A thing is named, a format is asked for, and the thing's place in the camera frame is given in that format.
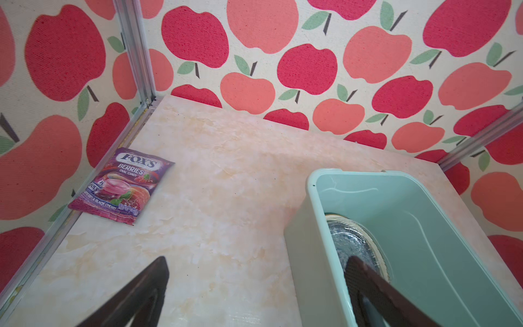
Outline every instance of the marble surface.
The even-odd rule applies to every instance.
[[[82,214],[7,322],[73,326],[160,255],[160,326],[300,326],[283,228],[318,168],[431,192],[520,310],[523,291],[438,165],[167,96],[132,149],[176,162],[135,226]]]

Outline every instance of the mint green bin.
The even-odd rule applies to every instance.
[[[412,176],[320,169],[285,227],[304,327],[356,327],[325,219],[355,220],[380,248],[390,283],[442,326],[523,326],[523,319],[427,189]]]

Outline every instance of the apple patterned wall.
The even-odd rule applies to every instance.
[[[0,43],[2,291],[140,101],[112,1],[2,2]]]
[[[428,161],[523,95],[521,0],[141,3],[160,95]],[[520,283],[522,131],[446,172]]]

